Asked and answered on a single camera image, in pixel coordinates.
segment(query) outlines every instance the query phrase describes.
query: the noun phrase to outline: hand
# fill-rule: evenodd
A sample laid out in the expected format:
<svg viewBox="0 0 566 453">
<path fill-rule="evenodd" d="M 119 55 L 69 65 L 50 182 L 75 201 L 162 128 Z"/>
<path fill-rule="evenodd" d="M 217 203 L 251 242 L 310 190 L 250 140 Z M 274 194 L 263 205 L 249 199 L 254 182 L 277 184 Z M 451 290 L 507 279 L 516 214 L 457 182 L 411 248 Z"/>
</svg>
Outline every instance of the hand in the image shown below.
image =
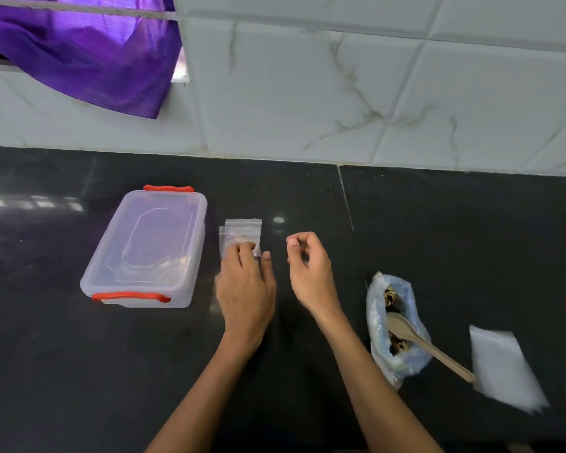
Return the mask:
<svg viewBox="0 0 566 453">
<path fill-rule="evenodd" d="M 307 263 L 302 254 L 308 256 Z M 301 232 L 287 237 L 287 256 L 291 287 L 302 305 L 316 318 L 341 311 L 331 261 L 316 234 Z"/>
<path fill-rule="evenodd" d="M 253 243 L 229 246 L 216 282 L 216 298 L 224 316 L 224 335 L 250 354 L 262 342 L 273 317 L 277 291 L 270 252 L 262 254 L 261 275 L 253 258 L 254 246 Z"/>
</svg>

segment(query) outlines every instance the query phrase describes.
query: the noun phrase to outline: spoon handle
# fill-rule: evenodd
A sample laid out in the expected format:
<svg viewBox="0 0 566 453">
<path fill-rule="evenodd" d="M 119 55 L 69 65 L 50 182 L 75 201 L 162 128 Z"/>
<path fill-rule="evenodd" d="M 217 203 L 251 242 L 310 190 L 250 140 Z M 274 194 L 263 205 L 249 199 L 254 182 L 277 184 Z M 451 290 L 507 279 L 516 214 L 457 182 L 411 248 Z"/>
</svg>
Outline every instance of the spoon handle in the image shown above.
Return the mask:
<svg viewBox="0 0 566 453">
<path fill-rule="evenodd" d="M 457 375 L 459 375 L 468 383 L 474 383 L 474 381 L 476 380 L 474 373 L 470 372 L 459 362 L 453 360 L 452 358 L 444 354 L 441 350 L 436 348 L 430 342 L 426 342 L 425 340 L 423 340 L 423 338 L 420 337 L 419 335 L 416 334 L 415 337 L 412 338 L 411 340 L 417 343 L 420 347 L 422 347 L 424 351 L 427 351 L 432 356 L 437 358 L 440 362 L 442 362 L 444 365 L 449 367 L 453 372 L 457 373 Z"/>
</svg>

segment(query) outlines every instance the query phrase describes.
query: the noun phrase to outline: container lid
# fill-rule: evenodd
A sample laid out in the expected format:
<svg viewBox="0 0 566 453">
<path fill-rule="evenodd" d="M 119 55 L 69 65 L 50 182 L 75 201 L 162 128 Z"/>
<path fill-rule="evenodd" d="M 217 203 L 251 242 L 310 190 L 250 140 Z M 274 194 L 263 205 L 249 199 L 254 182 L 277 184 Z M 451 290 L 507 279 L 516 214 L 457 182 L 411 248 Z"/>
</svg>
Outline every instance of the container lid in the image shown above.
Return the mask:
<svg viewBox="0 0 566 453">
<path fill-rule="evenodd" d="M 199 193 L 128 193 L 83 274 L 82 291 L 169 295 L 186 289 L 203 249 L 198 246 L 206 208 Z"/>
</svg>

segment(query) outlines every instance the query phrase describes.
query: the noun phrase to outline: black countertop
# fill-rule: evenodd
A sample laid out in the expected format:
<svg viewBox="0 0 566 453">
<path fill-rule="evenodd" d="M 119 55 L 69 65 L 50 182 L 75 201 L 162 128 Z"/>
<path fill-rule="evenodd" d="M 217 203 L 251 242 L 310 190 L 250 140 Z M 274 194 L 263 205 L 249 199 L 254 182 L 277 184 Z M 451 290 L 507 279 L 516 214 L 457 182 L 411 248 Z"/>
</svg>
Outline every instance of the black countertop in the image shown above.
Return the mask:
<svg viewBox="0 0 566 453">
<path fill-rule="evenodd" d="M 122 197 L 147 183 L 208 201 L 187 309 L 102 305 L 79 289 Z M 285 237 L 305 230 L 365 344 L 377 270 L 413 283 L 434 342 L 468 367 L 469 324 L 514 331 L 551 408 L 524 414 L 433 362 L 400 393 L 438 440 L 566 439 L 566 178 L 0 148 L 0 451 L 143 450 L 218 345 L 218 227 L 240 217 L 263 220 L 278 298 L 216 446 L 365 445 L 291 290 Z"/>
</svg>

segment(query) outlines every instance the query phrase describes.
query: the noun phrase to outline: tile wall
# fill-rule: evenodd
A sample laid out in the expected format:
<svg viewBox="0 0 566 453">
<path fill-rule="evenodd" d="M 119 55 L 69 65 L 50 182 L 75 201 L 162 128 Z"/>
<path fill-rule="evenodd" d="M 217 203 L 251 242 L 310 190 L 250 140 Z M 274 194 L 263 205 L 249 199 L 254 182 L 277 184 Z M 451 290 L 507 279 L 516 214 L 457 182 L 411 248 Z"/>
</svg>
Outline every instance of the tile wall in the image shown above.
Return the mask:
<svg viewBox="0 0 566 453">
<path fill-rule="evenodd" d="M 566 174 L 566 0 L 177 7 L 191 83 L 157 121 L 2 98 L 0 143 Z M 13 99 L 53 92 L 17 85 Z"/>
</svg>

